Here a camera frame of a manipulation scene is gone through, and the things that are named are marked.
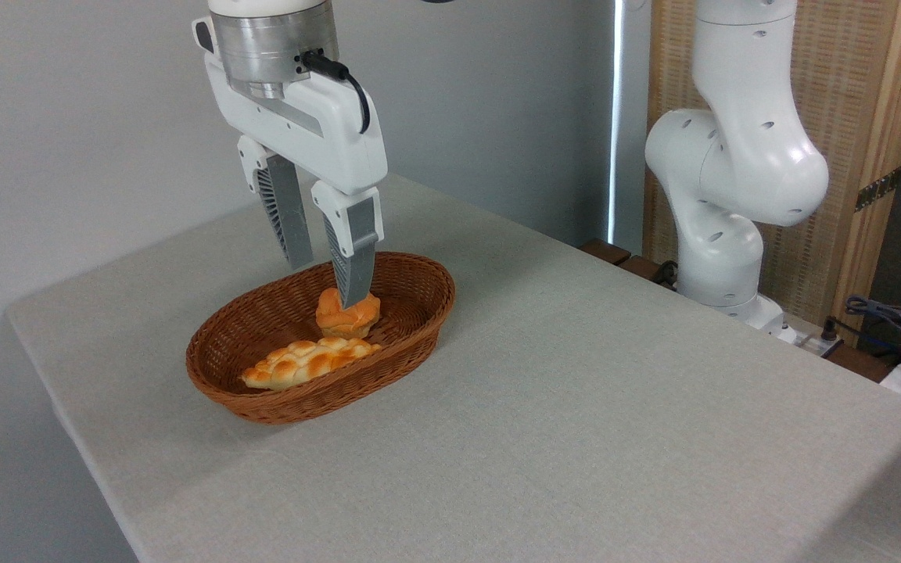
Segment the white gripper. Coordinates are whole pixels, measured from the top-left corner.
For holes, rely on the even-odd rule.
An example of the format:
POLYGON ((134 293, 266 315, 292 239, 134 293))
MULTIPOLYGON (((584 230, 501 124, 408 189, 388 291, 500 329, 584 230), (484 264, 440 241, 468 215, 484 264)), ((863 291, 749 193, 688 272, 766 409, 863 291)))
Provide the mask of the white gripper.
POLYGON ((311 195, 325 222, 341 306, 350 309, 368 296, 375 244, 385 239, 372 186, 389 167, 371 97, 339 63, 335 21, 204 17, 192 27, 216 104, 241 135, 250 191, 294 270, 314 259, 297 170, 319 179, 311 195))

